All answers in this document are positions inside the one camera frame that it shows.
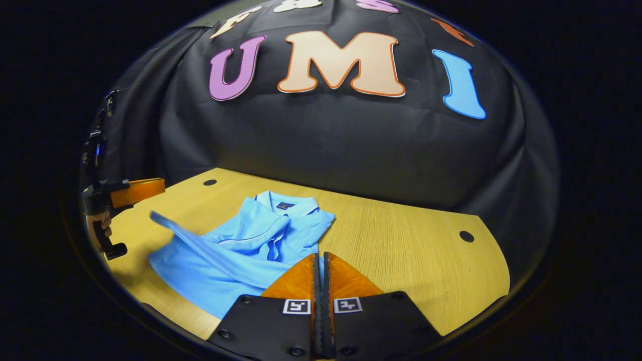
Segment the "black backdrop cloth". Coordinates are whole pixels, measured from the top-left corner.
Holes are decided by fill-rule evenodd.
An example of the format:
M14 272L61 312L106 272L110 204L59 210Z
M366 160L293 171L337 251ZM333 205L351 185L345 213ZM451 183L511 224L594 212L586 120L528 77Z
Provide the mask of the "black backdrop cloth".
M99 112L100 179L222 167L340 194L480 216L514 282L558 215L552 128L495 47L382 0L267 0L147 50Z

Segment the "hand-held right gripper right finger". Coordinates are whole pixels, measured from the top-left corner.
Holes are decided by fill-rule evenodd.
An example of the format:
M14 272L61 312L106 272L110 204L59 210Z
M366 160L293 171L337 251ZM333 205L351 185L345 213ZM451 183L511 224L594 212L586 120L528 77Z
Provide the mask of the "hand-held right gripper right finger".
M441 338L406 292L384 292L331 252L323 272L325 359L411 361Z

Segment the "light blue T-shirt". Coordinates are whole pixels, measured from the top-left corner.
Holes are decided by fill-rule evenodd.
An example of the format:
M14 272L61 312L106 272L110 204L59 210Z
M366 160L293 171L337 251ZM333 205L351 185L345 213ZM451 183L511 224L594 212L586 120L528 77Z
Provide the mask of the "light blue T-shirt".
M172 231L149 263L179 295L217 318L241 295L259 296L297 262L318 252L335 215L315 198L265 191L245 198L238 212L197 235L156 211L150 219Z

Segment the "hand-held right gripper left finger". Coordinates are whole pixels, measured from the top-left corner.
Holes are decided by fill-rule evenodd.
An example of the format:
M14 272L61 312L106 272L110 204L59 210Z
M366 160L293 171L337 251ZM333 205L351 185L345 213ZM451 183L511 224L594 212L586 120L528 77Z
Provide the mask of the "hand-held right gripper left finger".
M242 294L208 341L251 361L318 361L319 256L305 256L261 295Z

